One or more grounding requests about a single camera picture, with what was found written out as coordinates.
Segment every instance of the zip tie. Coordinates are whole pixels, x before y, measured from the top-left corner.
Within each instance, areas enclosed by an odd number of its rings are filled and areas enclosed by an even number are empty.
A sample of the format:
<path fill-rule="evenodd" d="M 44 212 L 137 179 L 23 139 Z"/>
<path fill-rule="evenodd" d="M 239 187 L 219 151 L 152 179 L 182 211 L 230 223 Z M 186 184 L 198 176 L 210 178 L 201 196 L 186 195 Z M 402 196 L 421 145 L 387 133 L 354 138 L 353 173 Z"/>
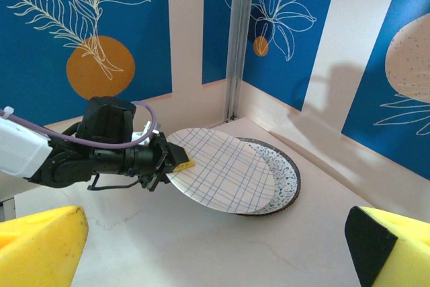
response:
<path fill-rule="evenodd" d="M 4 114 L 2 115 L 2 119 L 8 119 L 8 117 L 10 117 L 11 114 L 13 114 L 15 110 L 12 107 L 7 106 L 4 109 Z"/>

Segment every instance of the robotic arm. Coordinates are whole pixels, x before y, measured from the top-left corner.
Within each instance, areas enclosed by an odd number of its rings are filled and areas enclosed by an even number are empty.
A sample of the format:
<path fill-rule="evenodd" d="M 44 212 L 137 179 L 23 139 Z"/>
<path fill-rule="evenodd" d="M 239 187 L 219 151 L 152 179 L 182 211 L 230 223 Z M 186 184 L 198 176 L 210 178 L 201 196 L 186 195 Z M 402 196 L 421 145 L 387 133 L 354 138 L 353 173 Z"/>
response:
<path fill-rule="evenodd" d="M 193 162 L 183 148 L 167 142 L 155 124 L 149 122 L 143 132 L 133 132 L 135 113 L 136 106 L 130 102 L 94 97 L 81 122 L 65 130 L 63 136 L 50 136 L 14 122 L 4 111 L 0 118 L 0 170 L 52 188 L 90 181 L 95 176 L 88 190 L 130 188 L 140 183 L 152 192 L 158 183 L 169 183 L 166 174 L 191 167 Z M 65 137 L 72 135 L 73 140 Z M 100 174 L 137 180 L 127 186 L 100 187 L 96 186 Z"/>

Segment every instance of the black foam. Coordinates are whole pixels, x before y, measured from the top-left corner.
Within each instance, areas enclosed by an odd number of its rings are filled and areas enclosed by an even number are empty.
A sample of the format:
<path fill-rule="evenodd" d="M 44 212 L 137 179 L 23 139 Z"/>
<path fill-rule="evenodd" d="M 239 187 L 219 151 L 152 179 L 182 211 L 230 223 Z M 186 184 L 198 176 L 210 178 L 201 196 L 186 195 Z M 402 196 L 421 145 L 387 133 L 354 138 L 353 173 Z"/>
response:
<path fill-rule="evenodd" d="M 354 206 L 345 223 L 345 236 L 362 287 L 371 287 L 390 256 L 397 237 Z"/>

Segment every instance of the white leaf line drawing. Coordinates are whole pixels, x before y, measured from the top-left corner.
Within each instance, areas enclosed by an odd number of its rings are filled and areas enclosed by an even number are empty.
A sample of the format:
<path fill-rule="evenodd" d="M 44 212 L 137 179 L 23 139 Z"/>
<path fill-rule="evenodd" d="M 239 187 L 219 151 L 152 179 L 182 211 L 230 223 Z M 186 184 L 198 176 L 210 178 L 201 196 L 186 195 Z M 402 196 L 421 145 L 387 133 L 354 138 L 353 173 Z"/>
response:
<path fill-rule="evenodd" d="M 128 3 L 116 0 L 72 0 L 69 1 L 69 24 L 64 21 L 66 14 L 64 3 L 61 0 L 45 0 L 45 6 L 42 0 L 16 0 L 13 6 L 7 6 L 10 9 L 19 9 L 27 7 L 21 13 L 14 13 L 18 16 L 25 16 L 30 12 L 36 11 L 35 15 L 27 24 L 34 24 L 40 20 L 46 19 L 47 24 L 44 26 L 34 26 L 37 30 L 49 30 L 58 28 L 56 31 L 49 31 L 54 34 L 54 38 L 63 38 L 69 42 L 63 46 L 66 48 L 80 48 L 84 51 L 82 56 L 92 55 L 102 71 L 109 80 L 113 79 L 112 72 L 122 72 L 121 68 L 113 65 L 100 44 L 98 23 L 103 14 L 102 3 L 117 3 L 121 5 L 140 5 L 151 2 L 151 0 L 142 0 L 136 3 Z"/>
<path fill-rule="evenodd" d="M 224 1 L 231 8 L 231 0 Z M 273 42 L 287 62 L 296 49 L 294 33 L 306 32 L 316 22 L 316 18 L 299 0 L 252 0 L 251 18 L 255 20 L 254 37 L 262 36 L 266 40 L 257 43 L 258 51 L 266 52 Z"/>
<path fill-rule="evenodd" d="M 400 100 L 381 104 L 381 108 L 400 109 L 401 113 L 384 118 L 374 123 L 374 126 L 393 126 L 405 125 L 422 122 L 430 118 L 430 104 L 411 99 L 403 94 L 397 93 L 395 95 Z M 430 134 L 430 122 L 426 123 L 416 133 L 418 136 L 425 136 Z"/>

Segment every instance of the orange circle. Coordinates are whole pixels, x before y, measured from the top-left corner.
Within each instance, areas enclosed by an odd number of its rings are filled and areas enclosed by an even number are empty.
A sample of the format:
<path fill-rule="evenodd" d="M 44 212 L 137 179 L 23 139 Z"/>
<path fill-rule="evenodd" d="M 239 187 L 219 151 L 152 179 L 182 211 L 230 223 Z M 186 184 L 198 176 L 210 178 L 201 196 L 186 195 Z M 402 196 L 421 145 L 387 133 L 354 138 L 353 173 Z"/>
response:
<path fill-rule="evenodd" d="M 269 52 L 269 44 L 263 36 L 258 36 L 255 39 L 254 52 L 257 56 L 265 56 Z"/>
<path fill-rule="evenodd" d="M 133 80 L 135 64 L 130 51 L 117 40 L 98 36 L 97 56 L 76 48 L 67 61 L 67 78 L 77 94 L 85 99 L 97 96 L 115 96 Z M 92 44 L 86 39 L 84 44 Z"/>

